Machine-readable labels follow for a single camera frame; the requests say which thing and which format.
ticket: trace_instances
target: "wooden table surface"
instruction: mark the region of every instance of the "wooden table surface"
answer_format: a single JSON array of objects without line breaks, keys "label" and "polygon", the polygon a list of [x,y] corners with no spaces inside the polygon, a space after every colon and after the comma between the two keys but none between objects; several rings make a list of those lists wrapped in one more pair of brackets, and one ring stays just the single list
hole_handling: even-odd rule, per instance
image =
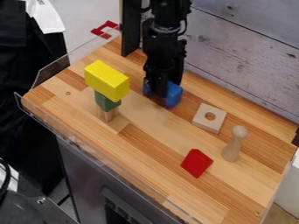
[{"label": "wooden table surface", "polygon": [[[205,224],[259,223],[296,150],[290,144],[296,125],[192,73],[184,75],[184,96],[179,105],[171,110],[162,108],[142,95],[146,57],[138,50],[123,58],[120,48],[117,38],[27,93],[24,98],[39,112],[25,100],[23,105],[42,119],[45,115],[40,111],[46,113],[155,189],[159,194],[111,164],[174,214],[184,218],[171,203]],[[122,100],[120,115],[110,123],[96,117],[94,91],[84,81],[84,67],[95,60],[130,78],[131,91]],[[191,125],[202,102],[227,111],[218,135]],[[56,122],[48,122],[64,132]],[[228,163],[221,150],[235,125],[245,126],[249,133],[240,159]],[[77,144],[105,160],[81,141]],[[200,178],[180,167],[191,149],[199,149],[214,160]]]}]

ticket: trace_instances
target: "wood grain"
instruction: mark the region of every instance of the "wood grain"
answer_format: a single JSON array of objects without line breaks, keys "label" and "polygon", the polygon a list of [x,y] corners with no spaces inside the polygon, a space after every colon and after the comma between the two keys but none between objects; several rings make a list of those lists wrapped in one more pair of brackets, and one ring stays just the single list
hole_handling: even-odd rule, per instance
[{"label": "wood grain", "polygon": [[298,49],[199,10],[186,34],[188,69],[299,123]]},{"label": "wood grain", "polygon": [[296,0],[195,0],[193,7],[299,48]]},{"label": "wood grain", "polygon": [[60,78],[64,82],[68,83],[71,87],[79,91],[82,91],[87,87],[84,78],[69,69],[65,69],[63,73],[58,73],[56,77]]},{"label": "wood grain", "polygon": [[[261,217],[254,213],[264,213],[296,149],[289,143],[296,125],[192,73],[184,75],[182,102],[173,110],[162,108],[141,93],[145,56],[137,51],[123,58],[119,51],[116,39],[70,66],[66,75],[62,72],[33,89],[25,99],[43,112],[38,116],[45,113],[56,121],[48,125],[67,130],[64,135],[83,150],[183,220],[259,223]],[[83,68],[95,60],[131,80],[131,91],[112,122],[96,117],[94,91],[81,85]],[[227,111],[219,135],[191,125],[201,102]],[[235,125],[245,126],[249,135],[240,159],[228,163],[221,150]],[[190,149],[200,149],[214,160],[198,179],[180,167]]]}]

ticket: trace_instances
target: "red block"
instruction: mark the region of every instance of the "red block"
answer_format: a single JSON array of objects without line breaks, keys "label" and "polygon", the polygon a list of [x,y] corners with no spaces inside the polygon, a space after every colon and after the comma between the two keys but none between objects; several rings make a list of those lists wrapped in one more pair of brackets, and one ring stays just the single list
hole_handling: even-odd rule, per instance
[{"label": "red block", "polygon": [[212,162],[213,161],[200,150],[190,150],[181,166],[194,178],[198,178]]}]

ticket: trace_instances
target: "green block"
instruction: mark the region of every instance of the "green block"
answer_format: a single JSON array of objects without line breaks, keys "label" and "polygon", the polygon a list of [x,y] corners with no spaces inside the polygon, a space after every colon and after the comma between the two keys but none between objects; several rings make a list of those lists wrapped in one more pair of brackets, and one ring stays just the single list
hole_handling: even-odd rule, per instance
[{"label": "green block", "polygon": [[119,100],[117,102],[111,101],[105,95],[100,94],[97,91],[94,91],[94,98],[95,98],[96,103],[105,112],[108,112],[111,109],[114,109],[122,104],[122,100]]}]

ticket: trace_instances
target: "person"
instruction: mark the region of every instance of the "person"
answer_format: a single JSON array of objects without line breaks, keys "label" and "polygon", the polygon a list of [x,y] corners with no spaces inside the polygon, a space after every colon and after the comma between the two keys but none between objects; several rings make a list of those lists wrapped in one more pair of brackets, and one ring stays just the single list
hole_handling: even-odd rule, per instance
[{"label": "person", "polygon": [[14,93],[28,92],[38,70],[65,54],[63,34],[43,34],[24,1],[0,1],[0,157],[46,194],[63,176],[56,138],[20,110]]}]

